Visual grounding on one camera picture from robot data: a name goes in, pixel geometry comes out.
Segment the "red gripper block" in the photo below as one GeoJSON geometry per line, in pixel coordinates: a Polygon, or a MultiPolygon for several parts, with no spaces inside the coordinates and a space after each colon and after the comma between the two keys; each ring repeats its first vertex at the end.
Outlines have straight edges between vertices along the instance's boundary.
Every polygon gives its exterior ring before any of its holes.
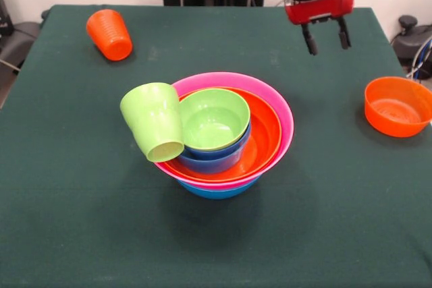
{"type": "Polygon", "coordinates": [[[354,0],[284,0],[284,7],[291,23],[301,25],[302,35],[311,55],[317,55],[318,50],[308,24],[325,18],[336,19],[342,48],[349,49],[352,46],[344,15],[352,12],[354,0]]]}

